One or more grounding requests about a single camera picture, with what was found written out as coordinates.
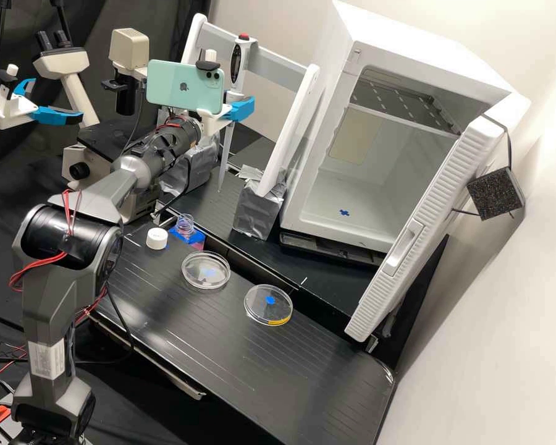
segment fridge shelf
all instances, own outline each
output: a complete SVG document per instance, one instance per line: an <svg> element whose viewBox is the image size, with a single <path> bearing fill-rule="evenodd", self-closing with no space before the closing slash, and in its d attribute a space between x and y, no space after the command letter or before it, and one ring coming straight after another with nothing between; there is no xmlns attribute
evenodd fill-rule
<svg viewBox="0 0 556 445"><path fill-rule="evenodd" d="M350 97L350 104L363 111L377 111L384 117L396 117L398 119L395 120L402 123L420 125L427 131L434 129L453 138L461 134L432 96L360 78Z"/></svg>

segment smartphone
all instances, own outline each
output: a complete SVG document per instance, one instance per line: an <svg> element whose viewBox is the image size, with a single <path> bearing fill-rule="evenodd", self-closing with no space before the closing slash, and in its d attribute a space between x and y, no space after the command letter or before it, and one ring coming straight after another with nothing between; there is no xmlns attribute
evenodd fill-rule
<svg viewBox="0 0 556 445"><path fill-rule="evenodd" d="M224 73L218 68L204 71L196 65L151 60L148 63L146 100L158 105L213 114L222 109Z"/></svg>

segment petri dish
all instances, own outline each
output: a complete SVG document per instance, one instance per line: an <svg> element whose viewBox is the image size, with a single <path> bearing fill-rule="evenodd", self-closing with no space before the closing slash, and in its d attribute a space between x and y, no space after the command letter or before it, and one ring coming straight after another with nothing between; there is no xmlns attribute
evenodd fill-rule
<svg viewBox="0 0 556 445"><path fill-rule="evenodd" d="M248 316L266 326L280 326L292 316L292 301L288 294L270 284L253 286L243 304Z"/></svg>
<svg viewBox="0 0 556 445"><path fill-rule="evenodd" d="M187 282L198 289L218 289L230 278L227 260L207 250L186 256L181 263L181 272Z"/></svg>

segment microscope focus knob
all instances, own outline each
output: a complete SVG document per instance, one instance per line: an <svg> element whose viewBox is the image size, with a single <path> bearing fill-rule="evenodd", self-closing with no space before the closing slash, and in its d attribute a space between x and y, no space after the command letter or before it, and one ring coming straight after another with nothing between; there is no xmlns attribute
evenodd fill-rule
<svg viewBox="0 0 556 445"><path fill-rule="evenodd" d="M68 171L70 172L70 176L76 180L87 178L91 174L91 169L87 163L84 162L72 164L70 168L68 168Z"/></svg>

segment black table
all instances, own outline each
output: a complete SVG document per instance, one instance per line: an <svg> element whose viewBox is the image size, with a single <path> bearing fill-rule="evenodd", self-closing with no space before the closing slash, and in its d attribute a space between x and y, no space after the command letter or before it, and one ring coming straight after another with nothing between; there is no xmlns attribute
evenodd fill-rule
<svg viewBox="0 0 556 445"><path fill-rule="evenodd" d="M243 298L254 283L234 269L218 290L192 287L181 263L194 249L172 235L166 249L149 249L151 227L127 236L109 278L142 351L285 444L374 442L394 390L391 371L296 303L283 326L251 319ZM97 313L108 328L121 329L108 300Z"/></svg>

